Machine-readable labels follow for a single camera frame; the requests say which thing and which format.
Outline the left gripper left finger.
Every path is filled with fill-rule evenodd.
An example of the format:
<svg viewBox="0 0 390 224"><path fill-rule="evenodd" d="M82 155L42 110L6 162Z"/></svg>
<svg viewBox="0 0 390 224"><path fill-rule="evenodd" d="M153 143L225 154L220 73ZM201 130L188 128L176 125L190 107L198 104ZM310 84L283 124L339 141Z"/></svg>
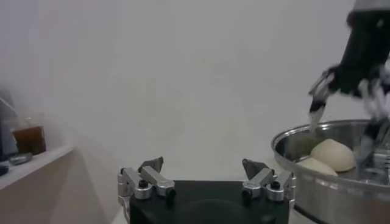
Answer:
<svg viewBox="0 0 390 224"><path fill-rule="evenodd" d="M145 201L152 198L153 191L164 199L171 200L176 195L175 182L160 174L163 157L147 160L137 168L123 167L118 173L118 202L122 206L124 218L130 223L130 199Z"/></svg>

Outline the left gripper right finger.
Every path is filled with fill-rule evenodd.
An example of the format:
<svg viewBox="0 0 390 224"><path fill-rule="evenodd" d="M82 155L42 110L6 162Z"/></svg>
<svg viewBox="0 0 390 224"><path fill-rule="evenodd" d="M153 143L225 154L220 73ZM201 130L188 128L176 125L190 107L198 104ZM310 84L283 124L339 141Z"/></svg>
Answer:
<svg viewBox="0 0 390 224"><path fill-rule="evenodd" d="M268 200L282 202L286 199L294 207L296 197L296 176L287 170L279 174L265 163L244 158L242 165L248 178L242 183L242 196L246 203L265 196Z"/></svg>

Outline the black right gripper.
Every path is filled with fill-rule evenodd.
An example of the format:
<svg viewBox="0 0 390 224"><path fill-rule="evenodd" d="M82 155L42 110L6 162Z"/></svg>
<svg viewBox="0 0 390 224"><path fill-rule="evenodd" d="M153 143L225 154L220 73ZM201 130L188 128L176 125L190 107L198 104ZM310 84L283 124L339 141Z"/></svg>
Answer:
<svg viewBox="0 0 390 224"><path fill-rule="evenodd" d="M389 11L352 11L347 25L351 33L340 64L324 71L308 92L310 130L315 131L334 92L358 94L359 90L370 115L355 148L356 162L361 164L389 136L389 70L384 66L389 56Z"/></svg>

